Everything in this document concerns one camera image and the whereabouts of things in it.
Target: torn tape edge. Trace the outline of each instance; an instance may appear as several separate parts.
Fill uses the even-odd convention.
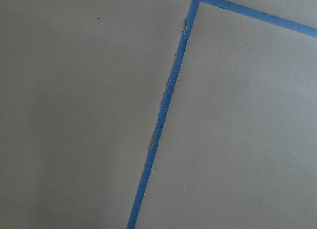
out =
[[[180,68],[181,68],[181,65],[183,62],[187,41],[189,39],[191,30],[192,30],[192,27],[194,24],[194,20],[195,20],[195,16],[197,13],[199,3],[200,3],[200,0],[192,0],[190,7],[189,7],[189,10],[188,10],[186,29],[182,33],[182,36],[181,36],[180,41],[179,41],[179,45],[178,45],[177,52],[175,55],[173,67],[172,67],[172,70],[171,70],[171,73],[169,76],[169,81],[168,81],[168,84],[166,86],[164,98],[163,98],[163,101],[162,101],[162,104],[161,104],[161,107],[159,110],[158,120],[157,120],[155,129],[154,129],[154,137],[152,140],[152,145],[150,147],[150,150],[148,152],[148,155],[147,155],[147,158],[146,158],[146,161],[144,164],[143,172],[141,175],[141,179],[139,182],[137,193],[136,193],[134,203],[132,206],[127,229],[134,229],[138,215],[139,215],[141,203],[142,203],[142,200],[144,197],[144,193],[145,193],[145,189],[146,189],[146,186],[148,183],[148,179],[150,177],[155,154],[156,154],[156,151],[157,151],[157,148],[159,145],[159,140],[160,140],[160,137],[161,137],[161,134],[163,131],[164,124],[165,124],[168,108],[169,108],[169,105],[170,105],[170,102],[172,99],[172,95],[174,92],[174,88],[176,85],[178,74],[179,74],[179,71],[180,71]]]
[[[317,38],[317,29],[275,15],[270,15],[226,0],[201,0],[201,2]]]

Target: blue painter's tape strip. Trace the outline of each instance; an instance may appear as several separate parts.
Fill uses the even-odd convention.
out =
[[[200,3],[200,0],[192,0],[191,5],[190,5],[189,10],[188,10],[186,30],[183,32],[181,39],[179,41],[174,64],[173,64],[172,71],[171,71],[170,76],[169,76],[169,82],[167,84],[167,87],[165,90],[165,95],[163,98],[163,102],[162,102],[162,105],[161,105],[161,108],[160,108],[160,111],[158,114],[158,121],[157,121],[155,130],[154,130],[154,137],[153,137],[152,146],[148,152],[148,156],[147,156],[147,159],[146,159],[145,164],[144,164],[143,173],[141,175],[141,180],[139,183],[137,194],[136,194],[133,206],[132,206],[132,211],[130,214],[127,229],[134,229],[135,223],[136,223],[137,218],[138,218],[138,214],[140,211],[144,192],[145,192],[145,189],[146,189],[146,186],[148,183],[148,179],[149,179],[151,168],[152,168],[152,165],[154,162],[155,154],[156,154],[156,151],[157,151],[157,148],[159,145],[159,139],[160,139],[160,136],[161,136],[162,131],[163,131],[163,126],[164,126],[164,123],[166,120],[168,108],[169,108],[169,105],[170,105],[170,102],[172,99],[172,95],[173,95],[176,81],[178,78],[178,73],[180,71],[180,68],[181,68],[181,65],[183,62],[187,41],[188,41],[190,33],[192,31],[192,27],[194,24],[194,20],[195,20],[195,16],[196,16],[196,12],[197,12],[199,3]]]
[[[217,6],[219,8],[223,8],[226,10],[230,10],[242,15],[246,15],[258,20],[262,20],[274,25],[278,25],[281,27],[284,27],[286,29],[290,29],[290,30],[294,30],[297,31],[299,33],[305,34],[305,35],[309,35],[309,36],[313,36],[315,38],[317,38],[317,29],[314,29],[312,27],[306,26],[306,25],[302,25],[290,20],[286,20],[274,15],[270,15],[270,14],[266,14],[264,12],[258,11],[258,10],[254,10],[251,8],[247,8],[245,6],[242,5],[238,5],[235,3],[231,3],[229,1],[225,1],[225,0],[201,0],[201,2],[209,4],[209,5],[214,5]]]

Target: gray surface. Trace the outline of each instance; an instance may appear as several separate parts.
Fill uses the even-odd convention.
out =
[[[317,39],[200,4],[137,229],[317,228]]]
[[[317,0],[227,0],[317,28]]]
[[[189,4],[0,0],[1,228],[126,227]]]

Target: blue line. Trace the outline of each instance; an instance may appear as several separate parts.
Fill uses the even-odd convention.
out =
[[[254,9],[251,9],[242,5],[238,5],[235,3],[231,3],[226,0],[201,0],[201,2],[209,4],[209,5],[214,5],[219,8],[230,10],[242,15],[246,15],[258,20],[262,20],[274,25],[284,27],[286,29],[294,30],[299,33],[317,38],[317,29],[306,26],[306,25],[302,25],[290,20],[283,19],[278,16],[266,14],[264,12],[254,10]]]
[[[199,3],[200,3],[200,0],[192,0],[190,7],[189,7],[189,10],[188,10],[186,30],[183,32],[181,39],[179,41],[178,49],[177,49],[176,56],[174,59],[174,64],[173,64],[172,71],[171,71],[170,76],[169,76],[169,82],[167,84],[167,87],[165,90],[165,95],[163,98],[163,102],[162,102],[162,105],[161,105],[161,108],[160,108],[160,111],[158,114],[158,121],[157,121],[157,124],[156,124],[155,129],[154,129],[154,137],[153,137],[152,146],[148,152],[148,156],[147,156],[147,159],[146,159],[145,164],[144,164],[143,173],[141,175],[141,180],[139,183],[137,194],[136,194],[135,199],[134,199],[134,203],[132,206],[132,211],[130,214],[127,229],[134,229],[135,223],[136,223],[138,215],[139,215],[142,199],[143,199],[144,192],[145,192],[145,189],[146,189],[146,186],[148,183],[148,179],[149,179],[149,176],[151,173],[151,168],[152,168],[152,165],[154,162],[155,154],[156,154],[156,151],[157,151],[157,148],[159,145],[159,139],[160,139],[160,136],[161,136],[162,131],[163,131],[163,126],[164,126],[164,123],[166,120],[168,108],[169,108],[169,105],[170,105],[170,102],[172,99],[172,95],[173,95],[174,88],[176,85],[179,70],[181,68],[182,61],[184,58],[187,41],[189,39],[191,30],[192,30],[192,27],[194,24],[194,20],[195,20],[195,16],[196,16],[196,12],[197,12]]]

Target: blue tape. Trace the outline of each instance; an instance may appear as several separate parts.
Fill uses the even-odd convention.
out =
[[[157,151],[157,148],[159,145],[160,136],[161,136],[162,131],[163,131],[163,126],[164,126],[164,123],[166,120],[168,108],[169,108],[169,105],[170,105],[170,102],[172,99],[172,95],[174,92],[174,88],[176,85],[178,74],[179,74],[179,71],[180,71],[180,68],[181,68],[181,65],[183,62],[187,41],[188,41],[190,33],[192,31],[192,27],[194,24],[194,20],[195,20],[195,16],[196,16],[196,12],[197,12],[199,3],[200,3],[200,0],[192,0],[191,5],[190,5],[189,10],[188,10],[186,30],[182,33],[181,39],[179,41],[174,64],[172,67],[172,71],[171,71],[170,76],[169,76],[169,81],[168,81],[168,84],[167,84],[167,87],[165,90],[163,102],[162,102],[162,105],[161,105],[161,108],[160,108],[160,111],[158,114],[158,121],[157,121],[157,124],[156,124],[155,129],[154,129],[154,137],[153,137],[153,141],[152,141],[152,146],[148,152],[148,156],[147,156],[147,159],[146,159],[145,164],[144,164],[143,173],[141,175],[141,180],[139,183],[137,194],[136,194],[135,199],[134,199],[134,203],[132,206],[132,211],[130,214],[127,229],[134,229],[135,223],[136,223],[138,215],[139,215],[144,192],[145,192],[145,189],[146,189],[146,186],[148,183],[148,179],[149,179],[151,168],[152,168],[152,165],[154,162],[155,154],[156,154],[156,151]]]
[[[289,30],[297,31],[299,33],[313,36],[313,37],[317,38],[317,29],[314,29],[312,27],[302,25],[302,24],[299,24],[299,23],[296,23],[296,22],[293,22],[290,20],[283,19],[283,18],[280,18],[278,16],[266,14],[264,12],[254,10],[251,8],[247,8],[245,6],[231,3],[231,2],[225,1],[225,0],[201,0],[201,2],[209,4],[209,5],[214,5],[214,6],[217,6],[219,8],[230,10],[230,11],[242,14],[242,15],[246,15],[246,16],[258,19],[258,20],[262,20],[262,21],[265,21],[265,22],[268,22],[268,23],[271,23],[274,25],[284,27],[284,28],[289,29]]]

